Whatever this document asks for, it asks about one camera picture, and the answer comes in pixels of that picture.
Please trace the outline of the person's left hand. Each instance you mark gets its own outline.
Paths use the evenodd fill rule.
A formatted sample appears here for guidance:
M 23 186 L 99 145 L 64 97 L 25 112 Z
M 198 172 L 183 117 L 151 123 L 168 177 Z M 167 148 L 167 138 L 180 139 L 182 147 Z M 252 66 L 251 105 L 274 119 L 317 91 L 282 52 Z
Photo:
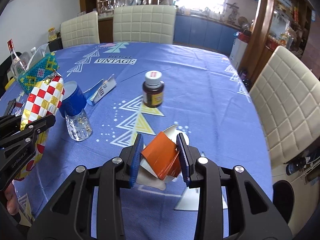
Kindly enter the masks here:
M 13 216 L 16 215 L 19 211 L 19 203 L 13 183 L 10 183 L 10 185 L 4 191 L 4 195 L 7 200 L 6 206 L 8 213 Z

